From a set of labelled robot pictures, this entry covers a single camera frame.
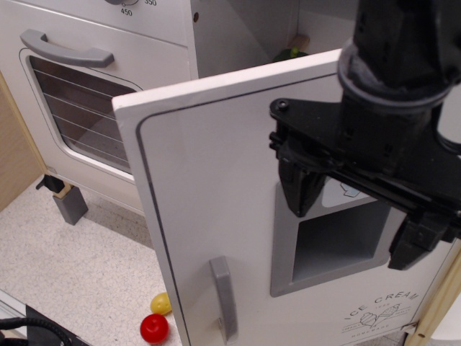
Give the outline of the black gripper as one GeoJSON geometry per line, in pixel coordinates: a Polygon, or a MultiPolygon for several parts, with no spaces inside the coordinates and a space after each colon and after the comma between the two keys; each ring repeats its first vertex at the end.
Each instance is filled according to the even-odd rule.
{"type": "Polygon", "coordinates": [[[340,103],[276,99],[270,146],[288,208],[304,217],[332,177],[408,214],[391,245],[388,267],[408,270],[440,241],[456,239],[460,155],[436,132],[438,109],[373,112],[340,103]]]}

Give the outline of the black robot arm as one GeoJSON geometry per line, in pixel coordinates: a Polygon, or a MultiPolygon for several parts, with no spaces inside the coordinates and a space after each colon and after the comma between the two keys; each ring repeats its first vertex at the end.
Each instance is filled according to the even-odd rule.
{"type": "Polygon", "coordinates": [[[276,99],[270,146],[303,217],[332,177],[401,210],[389,268],[460,236],[460,145],[439,132],[460,83],[458,1],[361,1],[341,50],[339,103],[276,99]]]}

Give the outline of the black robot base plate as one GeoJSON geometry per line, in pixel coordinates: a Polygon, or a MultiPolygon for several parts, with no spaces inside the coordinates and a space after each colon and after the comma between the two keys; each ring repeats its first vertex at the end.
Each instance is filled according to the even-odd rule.
{"type": "MultiPolygon", "coordinates": [[[[72,345],[75,346],[87,346],[88,343],[81,339],[80,336],[70,332],[61,325],[55,323],[52,319],[49,319],[45,315],[41,314],[34,308],[26,305],[26,317],[33,319],[40,319],[46,322],[56,324],[70,339],[72,345]]],[[[43,345],[43,346],[59,346],[63,345],[62,340],[50,330],[43,327],[27,327],[27,340],[28,345],[43,345]]]]}

